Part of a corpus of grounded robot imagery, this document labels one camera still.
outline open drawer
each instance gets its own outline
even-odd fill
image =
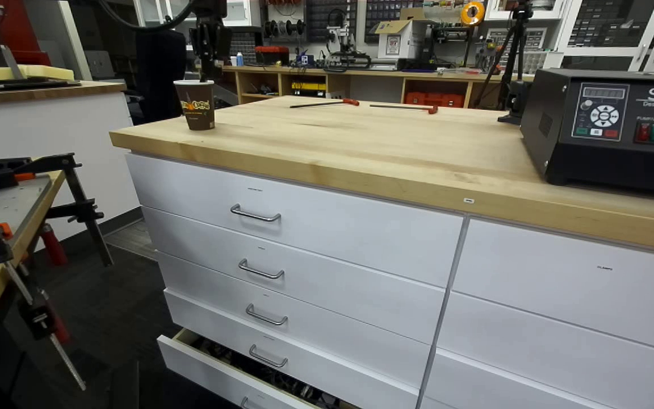
[[[178,332],[174,339],[158,337],[165,366],[172,372],[208,389],[240,409],[318,409],[226,360],[220,360],[191,343],[200,337]]]

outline stand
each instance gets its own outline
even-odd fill
[[[529,0],[522,0],[518,4],[518,9],[512,9],[512,25],[508,26],[507,32],[507,38],[501,44],[501,50],[500,55],[494,57],[485,79],[483,79],[483,87],[482,87],[482,92],[476,98],[476,104],[482,104],[483,99],[483,92],[485,92],[485,87],[494,73],[494,69],[501,64],[504,59],[504,53],[508,48],[508,59],[507,59],[507,69],[504,69],[504,75],[501,75],[501,88],[500,88],[500,108],[507,108],[510,103],[508,98],[508,87],[510,87],[510,78],[512,78],[512,69],[518,66],[518,82],[522,82],[522,73],[525,73],[525,44],[527,44],[527,22],[529,17],[533,16],[530,11],[530,3]]]

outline butcher block top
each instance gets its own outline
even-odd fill
[[[100,92],[125,92],[125,84],[123,82],[80,82],[75,87],[43,87],[43,88],[15,88],[15,90],[12,88],[12,90],[0,90],[0,104],[100,95]]]
[[[376,108],[274,98],[216,111],[216,129],[183,118],[114,129],[131,151],[654,251],[654,195],[541,179],[515,125],[496,111]]]

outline black machine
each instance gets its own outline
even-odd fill
[[[538,70],[522,134],[552,184],[654,192],[654,75]]]

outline cup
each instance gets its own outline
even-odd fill
[[[174,79],[174,90],[191,129],[213,129],[213,82]]]

